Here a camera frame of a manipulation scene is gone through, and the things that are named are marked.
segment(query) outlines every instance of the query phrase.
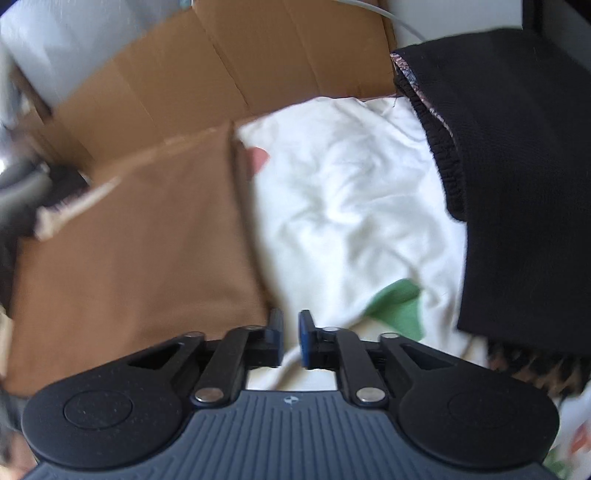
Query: silver pin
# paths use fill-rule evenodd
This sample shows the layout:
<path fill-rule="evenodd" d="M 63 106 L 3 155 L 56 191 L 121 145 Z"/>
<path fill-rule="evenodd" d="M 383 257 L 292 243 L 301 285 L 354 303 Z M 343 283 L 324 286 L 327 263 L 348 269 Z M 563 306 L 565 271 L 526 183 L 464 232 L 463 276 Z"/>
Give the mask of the silver pin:
<path fill-rule="evenodd" d="M 223 391 L 215 387 L 200 388 L 195 392 L 195 399 L 202 403 L 215 403 L 223 398 Z"/>
<path fill-rule="evenodd" d="M 386 398 L 384 391 L 375 387 L 360 388 L 356 395 L 363 403 L 377 403 Z"/>

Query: logo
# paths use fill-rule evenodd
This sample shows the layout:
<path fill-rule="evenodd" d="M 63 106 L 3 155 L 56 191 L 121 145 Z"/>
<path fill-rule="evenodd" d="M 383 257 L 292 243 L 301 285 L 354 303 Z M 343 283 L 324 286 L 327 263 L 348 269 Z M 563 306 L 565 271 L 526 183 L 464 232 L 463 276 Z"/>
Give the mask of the logo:
<path fill-rule="evenodd" d="M 283 401 L 285 403 L 287 403 L 288 405 L 294 405 L 294 404 L 298 403 L 300 401 L 300 399 L 298 397 L 294 397 L 293 395 L 290 395 L 289 397 L 284 398 Z"/>

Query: blue gripper pad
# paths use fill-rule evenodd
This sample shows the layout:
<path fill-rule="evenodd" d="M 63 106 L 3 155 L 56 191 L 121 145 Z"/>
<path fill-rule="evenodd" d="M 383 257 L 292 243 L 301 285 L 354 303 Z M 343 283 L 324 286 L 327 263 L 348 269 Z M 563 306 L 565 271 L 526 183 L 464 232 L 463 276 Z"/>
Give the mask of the blue gripper pad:
<path fill-rule="evenodd" d="M 142 463 L 68 471 L 43 463 L 28 480 L 556 480 L 541 465 L 462 471 L 407 443 L 381 410 L 338 391 L 243 391 L 193 414 L 179 437 Z"/>

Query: cardboard flap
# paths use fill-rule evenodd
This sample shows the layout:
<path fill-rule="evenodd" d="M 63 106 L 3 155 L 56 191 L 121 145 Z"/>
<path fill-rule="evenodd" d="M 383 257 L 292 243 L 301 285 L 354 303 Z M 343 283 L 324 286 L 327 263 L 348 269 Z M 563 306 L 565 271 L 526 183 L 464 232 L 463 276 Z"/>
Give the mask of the cardboard flap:
<path fill-rule="evenodd" d="M 200 0 L 109 61 L 55 117 L 105 162 L 318 95 L 392 94 L 388 53 L 379 15 L 334 0 Z"/>

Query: black knit garment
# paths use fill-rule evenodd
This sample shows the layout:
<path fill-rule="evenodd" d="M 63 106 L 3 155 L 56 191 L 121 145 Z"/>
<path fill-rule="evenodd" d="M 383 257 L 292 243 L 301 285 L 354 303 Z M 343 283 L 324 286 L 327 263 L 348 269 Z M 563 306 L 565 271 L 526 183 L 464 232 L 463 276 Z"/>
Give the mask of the black knit garment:
<path fill-rule="evenodd" d="M 590 355 L 591 74 L 521 30 L 396 53 L 448 209 L 467 222 L 459 328 Z"/>

